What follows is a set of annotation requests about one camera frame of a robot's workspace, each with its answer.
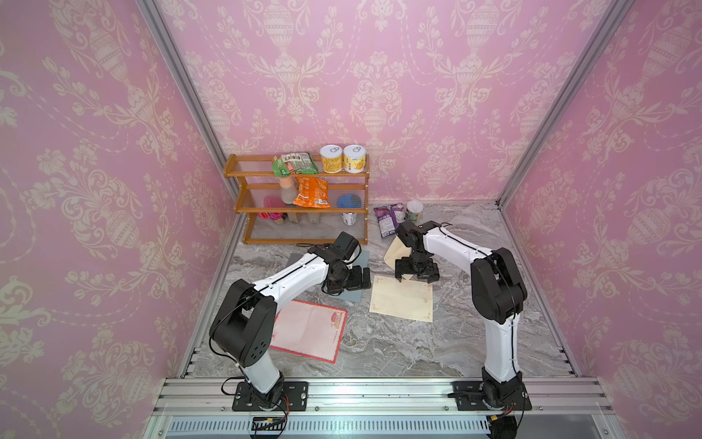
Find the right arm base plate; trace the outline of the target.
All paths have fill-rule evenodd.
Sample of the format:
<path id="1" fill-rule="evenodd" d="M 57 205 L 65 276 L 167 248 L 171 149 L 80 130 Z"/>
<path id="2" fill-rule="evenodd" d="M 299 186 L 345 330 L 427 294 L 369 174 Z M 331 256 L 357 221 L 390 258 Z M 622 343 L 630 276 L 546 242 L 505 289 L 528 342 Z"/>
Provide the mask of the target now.
<path id="1" fill-rule="evenodd" d="M 533 408 L 522 382 L 453 382 L 452 387 L 447 397 L 455 401 L 460 412 L 527 412 Z"/>

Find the dark grey envelope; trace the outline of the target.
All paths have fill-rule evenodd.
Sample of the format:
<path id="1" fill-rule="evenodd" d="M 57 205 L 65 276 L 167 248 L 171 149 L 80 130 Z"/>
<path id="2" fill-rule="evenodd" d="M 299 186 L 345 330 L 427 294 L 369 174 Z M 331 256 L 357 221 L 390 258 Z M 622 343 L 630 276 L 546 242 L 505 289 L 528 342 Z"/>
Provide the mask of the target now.
<path id="1" fill-rule="evenodd" d="M 296 267 L 300 265 L 303 268 L 313 266 L 327 267 L 327 261 L 319 254 L 306 252 L 305 254 L 292 254 L 287 262 L 287 267 Z"/>

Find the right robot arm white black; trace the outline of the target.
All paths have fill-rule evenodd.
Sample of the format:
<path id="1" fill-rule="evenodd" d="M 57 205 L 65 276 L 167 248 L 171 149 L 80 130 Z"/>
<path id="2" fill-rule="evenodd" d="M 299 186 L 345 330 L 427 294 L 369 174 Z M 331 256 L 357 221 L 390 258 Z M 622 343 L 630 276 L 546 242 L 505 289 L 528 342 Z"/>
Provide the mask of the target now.
<path id="1" fill-rule="evenodd" d="M 411 250 L 395 262 L 398 281 L 412 275 L 429 285 L 438 282 L 436 256 L 469 274 L 473 306 L 486 329 L 486 359 L 479 387 L 484 404 L 506 412 L 530 410 L 517 360 L 518 325 L 528 291 L 512 252 L 470 243 L 435 221 L 421 225 L 404 221 L 396 228 L 396 234 Z"/>

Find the cream yellow letter paper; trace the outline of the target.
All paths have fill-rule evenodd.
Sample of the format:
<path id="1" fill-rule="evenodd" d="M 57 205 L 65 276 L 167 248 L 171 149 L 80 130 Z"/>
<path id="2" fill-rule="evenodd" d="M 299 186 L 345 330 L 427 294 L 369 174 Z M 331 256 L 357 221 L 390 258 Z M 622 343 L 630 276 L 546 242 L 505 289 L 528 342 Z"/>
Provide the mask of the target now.
<path id="1" fill-rule="evenodd" d="M 426 283 L 376 275 L 369 311 L 408 320 L 433 321 L 433 287 Z"/>

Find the teal blue envelope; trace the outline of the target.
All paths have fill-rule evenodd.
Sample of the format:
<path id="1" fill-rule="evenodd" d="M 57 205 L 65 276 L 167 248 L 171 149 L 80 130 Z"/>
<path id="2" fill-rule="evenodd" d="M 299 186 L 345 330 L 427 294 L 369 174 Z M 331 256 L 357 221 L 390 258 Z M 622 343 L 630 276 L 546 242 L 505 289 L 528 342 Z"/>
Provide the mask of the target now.
<path id="1" fill-rule="evenodd" d="M 361 298 L 362 294 L 365 291 L 364 289 L 364 272 L 367 267 L 369 267 L 369 251 L 368 250 L 363 250 L 360 253 L 360 256 L 358 259 L 355 261 L 355 265 L 358 265 L 361 267 L 361 277 L 360 277 L 360 284 L 356 289 L 345 289 L 344 292 L 339 296 L 341 300 L 345 300 L 347 302 L 351 303 L 358 303 Z"/>

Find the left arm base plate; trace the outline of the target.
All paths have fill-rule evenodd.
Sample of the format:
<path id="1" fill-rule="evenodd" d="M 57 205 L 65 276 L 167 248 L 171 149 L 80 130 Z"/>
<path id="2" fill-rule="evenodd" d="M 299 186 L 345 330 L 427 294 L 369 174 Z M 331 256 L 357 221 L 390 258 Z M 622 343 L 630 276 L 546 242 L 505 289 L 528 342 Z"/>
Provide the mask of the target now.
<path id="1" fill-rule="evenodd" d="M 261 412 L 285 410 L 305 412 L 309 395 L 309 382 L 279 382 L 268 393 L 256 390 L 248 382 L 240 382 L 234 393 L 232 411 Z"/>

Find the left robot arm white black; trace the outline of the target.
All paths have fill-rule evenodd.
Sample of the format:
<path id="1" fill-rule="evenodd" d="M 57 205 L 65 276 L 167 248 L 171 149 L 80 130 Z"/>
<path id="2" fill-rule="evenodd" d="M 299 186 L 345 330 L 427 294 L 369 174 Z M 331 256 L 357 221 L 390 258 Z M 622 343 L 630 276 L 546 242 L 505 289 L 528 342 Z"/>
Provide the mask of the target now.
<path id="1" fill-rule="evenodd" d="M 285 408 L 284 375 L 269 353 L 277 316 L 312 287 L 319 286 L 329 296 L 362 287 L 364 268 L 355 264 L 360 254 L 359 241 L 340 232 L 333 243 L 308 246 L 296 262 L 276 274 L 230 285 L 208 330 L 208 345 L 216 356 L 234 362 L 255 407 Z"/>

